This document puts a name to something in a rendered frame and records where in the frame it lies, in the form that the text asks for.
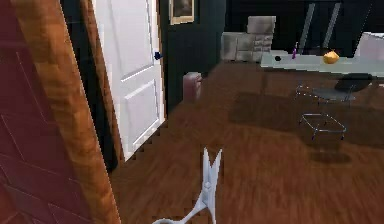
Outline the pale glass top table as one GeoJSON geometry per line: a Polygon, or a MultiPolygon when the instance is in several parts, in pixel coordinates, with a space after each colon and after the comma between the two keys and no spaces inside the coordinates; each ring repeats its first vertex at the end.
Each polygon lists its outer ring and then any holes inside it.
{"type": "Polygon", "coordinates": [[[292,59],[291,54],[283,51],[270,51],[262,55],[260,66],[264,68],[291,69],[300,71],[315,71],[336,74],[369,73],[372,76],[384,78],[384,61],[365,58],[340,57],[334,64],[326,64],[322,56],[297,54],[292,59]]]}

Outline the white panelled room door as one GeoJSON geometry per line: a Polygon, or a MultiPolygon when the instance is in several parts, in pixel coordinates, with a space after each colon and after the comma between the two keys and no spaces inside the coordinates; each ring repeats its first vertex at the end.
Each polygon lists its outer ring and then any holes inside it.
{"type": "Polygon", "coordinates": [[[123,154],[165,121],[156,0],[92,0],[123,154]]]}

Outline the gold framed wall picture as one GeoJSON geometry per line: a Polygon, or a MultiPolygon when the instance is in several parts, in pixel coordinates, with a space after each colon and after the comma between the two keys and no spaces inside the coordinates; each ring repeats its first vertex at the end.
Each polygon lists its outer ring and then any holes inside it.
{"type": "Polygon", "coordinates": [[[195,18],[194,6],[195,0],[170,0],[170,24],[179,25],[192,23],[195,18]]]}

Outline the brown wooden door frame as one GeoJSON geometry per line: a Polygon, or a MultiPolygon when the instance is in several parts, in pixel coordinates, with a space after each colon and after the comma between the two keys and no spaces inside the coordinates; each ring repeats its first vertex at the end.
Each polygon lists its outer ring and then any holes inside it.
{"type": "Polygon", "coordinates": [[[121,224],[59,0],[10,0],[95,224],[121,224]]]}

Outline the white scissors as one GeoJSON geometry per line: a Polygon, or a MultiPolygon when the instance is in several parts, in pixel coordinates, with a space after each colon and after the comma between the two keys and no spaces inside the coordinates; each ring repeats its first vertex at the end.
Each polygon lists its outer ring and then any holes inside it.
{"type": "Polygon", "coordinates": [[[172,220],[161,218],[154,221],[152,224],[187,224],[187,222],[196,214],[204,209],[208,209],[211,215],[212,224],[217,224],[216,221],[216,189],[220,172],[222,150],[219,150],[213,163],[210,163],[207,148],[204,148],[203,165],[202,165],[202,184],[199,197],[193,209],[182,219],[172,220]]]}

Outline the orange round fruit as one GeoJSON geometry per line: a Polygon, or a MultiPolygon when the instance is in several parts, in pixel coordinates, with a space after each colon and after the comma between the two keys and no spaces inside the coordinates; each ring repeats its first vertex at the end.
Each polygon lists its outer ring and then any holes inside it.
{"type": "Polygon", "coordinates": [[[326,64],[334,64],[338,60],[339,60],[339,55],[334,50],[331,50],[328,53],[323,55],[323,61],[326,64]]]}

